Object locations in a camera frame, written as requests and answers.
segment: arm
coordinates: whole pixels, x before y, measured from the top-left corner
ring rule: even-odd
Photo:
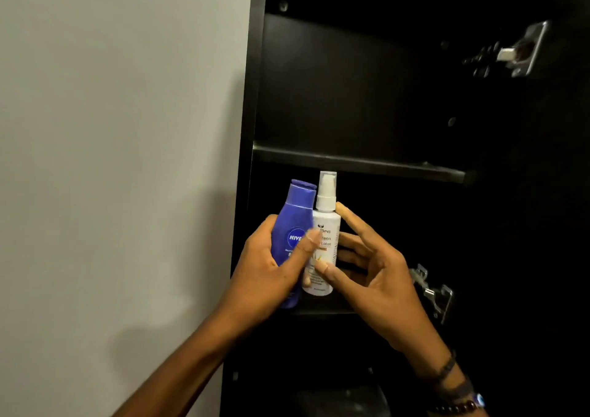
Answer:
[[[367,270],[365,286],[324,261],[315,262],[316,271],[346,297],[367,324],[404,354],[419,378],[436,377],[451,352],[420,303],[403,255],[347,207],[337,203],[336,212],[358,234],[340,233],[339,246],[351,250],[339,250],[338,258]],[[465,379],[455,364],[439,386],[450,391]],[[477,409],[470,415],[484,417],[487,413]]]
[[[309,230],[291,257],[277,266],[270,255],[270,233],[276,217],[269,216],[246,241],[230,287],[217,309],[113,417],[186,415],[236,342],[287,297],[317,248],[320,232]]]

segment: person's left hand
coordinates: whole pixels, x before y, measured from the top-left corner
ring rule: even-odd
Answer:
[[[319,230],[308,230],[291,257],[277,266],[270,254],[270,233],[276,219],[276,215],[269,215],[247,239],[217,309],[239,332],[260,324],[287,298],[321,240]]]

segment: nivea logo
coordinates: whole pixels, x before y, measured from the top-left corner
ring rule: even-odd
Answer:
[[[291,231],[287,234],[287,243],[291,248],[294,248],[295,246],[297,246],[297,243],[301,241],[304,235],[305,231],[300,227],[291,229]]]

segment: metal hinge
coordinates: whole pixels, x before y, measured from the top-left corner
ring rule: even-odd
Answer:
[[[433,317],[440,320],[441,324],[444,324],[453,302],[453,290],[446,285],[443,285],[440,289],[430,288],[426,282],[428,270],[420,264],[418,264],[417,268],[411,268],[409,272],[414,282],[422,287],[424,297],[432,303],[434,308]]]
[[[465,58],[463,64],[473,69],[474,77],[488,77],[495,62],[505,62],[506,68],[512,70],[512,77],[526,77],[533,69],[548,29],[549,21],[529,25],[524,36],[511,47],[503,48],[497,41],[494,45],[483,47],[476,56]]]

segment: clear plastic cap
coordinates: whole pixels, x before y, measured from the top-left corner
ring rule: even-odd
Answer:
[[[324,212],[336,210],[336,172],[321,171],[317,188],[316,209]]]

